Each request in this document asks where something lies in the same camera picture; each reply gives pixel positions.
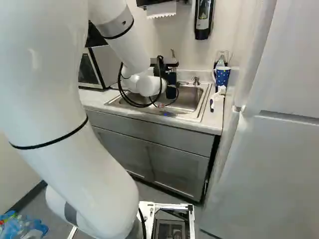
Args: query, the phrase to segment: cabinet door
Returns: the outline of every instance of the cabinet door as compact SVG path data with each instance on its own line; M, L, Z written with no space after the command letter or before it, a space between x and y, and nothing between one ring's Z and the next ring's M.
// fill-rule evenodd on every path
M150 159L142 140L101 128L93 127L93 130L103 146L129 173L153 180Z
M200 201L209 159L181 150L148 146L155 183Z

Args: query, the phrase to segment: cup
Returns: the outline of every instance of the cup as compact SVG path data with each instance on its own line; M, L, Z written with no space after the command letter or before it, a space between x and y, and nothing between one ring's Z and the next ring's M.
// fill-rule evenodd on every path
M230 67L219 66L216 68L216 87L228 85L228 78L230 74Z

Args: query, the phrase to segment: white robotic arm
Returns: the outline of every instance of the white robotic arm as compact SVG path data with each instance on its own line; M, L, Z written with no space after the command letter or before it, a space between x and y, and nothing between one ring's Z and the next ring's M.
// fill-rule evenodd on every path
M122 60L122 81L129 90L145 97L157 95L158 77L134 75L146 71L151 61L125 0L89 0L89 19ZM164 92L166 81L162 79L161 82Z
M50 185L56 214L95 238L123 239L139 227L138 190L94 135L78 95L88 12L123 61L126 85L144 96L159 92L159 78L132 76L150 58L124 0L2 0L1 124Z

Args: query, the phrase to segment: wall-mounted soap dispenser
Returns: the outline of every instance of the wall-mounted soap dispenser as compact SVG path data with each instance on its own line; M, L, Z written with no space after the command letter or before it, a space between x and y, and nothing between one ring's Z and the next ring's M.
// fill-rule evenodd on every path
M208 39L214 16L214 0L196 0L195 9L195 39Z

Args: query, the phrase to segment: floor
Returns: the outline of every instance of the floor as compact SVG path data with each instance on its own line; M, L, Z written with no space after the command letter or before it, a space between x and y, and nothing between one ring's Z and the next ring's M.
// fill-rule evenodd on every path
M151 201L156 203L185 203L182 200L175 198L171 195L158 191L152 187L136 182L139 193L140 201ZM203 233L199 229L199 219L201 216L201 207L195 207L195 235L196 239L213 239L209 235ZM37 219L41 219L44 224L49 227L49 233L45 239L67 239L72 226L64 222L58 216L53 214L47 207L44 198L44 191L42 191L30 204L28 204L21 212L22 215L29 215ZM78 232L74 239L92 239L92 237Z

